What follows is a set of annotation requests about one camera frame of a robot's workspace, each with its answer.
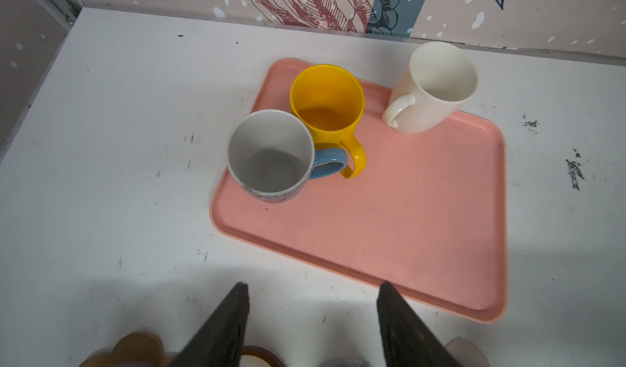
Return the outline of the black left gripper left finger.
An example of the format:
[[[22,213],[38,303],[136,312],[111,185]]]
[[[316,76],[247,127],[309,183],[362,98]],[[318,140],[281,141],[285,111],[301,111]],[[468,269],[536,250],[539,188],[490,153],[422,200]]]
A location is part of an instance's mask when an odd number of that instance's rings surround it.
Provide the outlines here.
[[[238,366],[249,309],[248,285],[238,282],[170,366]]]

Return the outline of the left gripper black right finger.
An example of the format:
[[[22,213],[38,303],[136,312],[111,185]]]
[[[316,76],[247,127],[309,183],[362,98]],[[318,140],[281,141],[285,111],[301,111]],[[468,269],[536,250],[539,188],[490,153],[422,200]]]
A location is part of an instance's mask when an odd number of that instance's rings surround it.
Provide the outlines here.
[[[458,366],[390,282],[377,299],[382,348],[388,366]]]

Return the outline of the cork flower shaped coaster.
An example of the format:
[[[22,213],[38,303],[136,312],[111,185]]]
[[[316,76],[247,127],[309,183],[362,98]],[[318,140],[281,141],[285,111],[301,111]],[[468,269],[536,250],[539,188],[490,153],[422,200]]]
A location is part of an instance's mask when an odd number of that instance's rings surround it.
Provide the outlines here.
[[[167,366],[163,343],[155,334],[134,332],[120,339],[109,351],[96,352],[81,367]]]

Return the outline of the blue patterned mug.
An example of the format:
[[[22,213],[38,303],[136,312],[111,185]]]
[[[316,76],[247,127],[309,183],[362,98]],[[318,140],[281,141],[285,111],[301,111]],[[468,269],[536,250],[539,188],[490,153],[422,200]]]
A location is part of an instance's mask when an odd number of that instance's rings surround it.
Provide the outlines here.
[[[249,195],[277,204],[297,196],[311,179],[344,171],[341,148],[317,150],[311,133],[293,114],[259,110],[244,118],[230,135],[227,167]]]

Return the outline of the yellow mug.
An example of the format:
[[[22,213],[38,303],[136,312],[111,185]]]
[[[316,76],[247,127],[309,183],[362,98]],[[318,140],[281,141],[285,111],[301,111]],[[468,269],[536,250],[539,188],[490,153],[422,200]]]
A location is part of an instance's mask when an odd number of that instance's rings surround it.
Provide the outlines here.
[[[367,165],[355,130],[365,112],[365,93],[359,81],[336,65],[313,65],[296,76],[290,88],[292,112],[303,121],[317,145],[341,145],[353,166],[341,174],[359,176]]]

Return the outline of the cream mug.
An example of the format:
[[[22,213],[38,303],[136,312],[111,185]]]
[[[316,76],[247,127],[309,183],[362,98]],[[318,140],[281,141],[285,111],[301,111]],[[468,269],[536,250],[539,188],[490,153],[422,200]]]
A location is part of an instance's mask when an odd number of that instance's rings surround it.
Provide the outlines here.
[[[461,49],[424,43],[410,56],[381,119],[401,135],[422,133],[467,103],[478,85],[478,71]]]

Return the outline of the glossy brown round coaster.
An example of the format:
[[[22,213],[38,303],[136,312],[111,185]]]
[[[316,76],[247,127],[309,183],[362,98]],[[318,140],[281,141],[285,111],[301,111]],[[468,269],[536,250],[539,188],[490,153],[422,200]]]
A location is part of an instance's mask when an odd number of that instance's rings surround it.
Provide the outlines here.
[[[244,346],[239,367],[286,367],[286,365],[280,357],[265,348]]]

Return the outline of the pink flower shaped coaster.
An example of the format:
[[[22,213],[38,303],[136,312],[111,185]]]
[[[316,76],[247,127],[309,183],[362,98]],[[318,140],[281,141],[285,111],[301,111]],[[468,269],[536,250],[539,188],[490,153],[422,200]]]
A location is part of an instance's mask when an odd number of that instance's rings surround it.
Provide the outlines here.
[[[464,367],[491,367],[489,359],[473,342],[456,337],[450,340],[445,349]]]

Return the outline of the blue grey woven coaster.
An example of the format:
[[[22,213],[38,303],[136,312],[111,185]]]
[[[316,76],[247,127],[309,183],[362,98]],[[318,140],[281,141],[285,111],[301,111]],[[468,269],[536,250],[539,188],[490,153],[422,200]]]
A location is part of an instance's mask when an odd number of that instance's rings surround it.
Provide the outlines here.
[[[354,358],[337,358],[334,360],[326,360],[319,364],[319,367],[371,367],[367,360]]]

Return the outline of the pink tray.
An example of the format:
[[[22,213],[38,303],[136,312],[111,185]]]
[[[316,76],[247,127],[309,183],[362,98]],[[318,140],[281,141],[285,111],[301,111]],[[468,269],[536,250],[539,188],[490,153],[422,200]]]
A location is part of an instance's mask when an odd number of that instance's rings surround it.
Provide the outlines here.
[[[224,173],[210,205],[220,232],[308,264],[489,323],[508,298],[505,139],[457,111],[418,135],[381,120],[387,87],[362,82],[356,137],[368,163],[355,179],[309,182],[269,204]]]

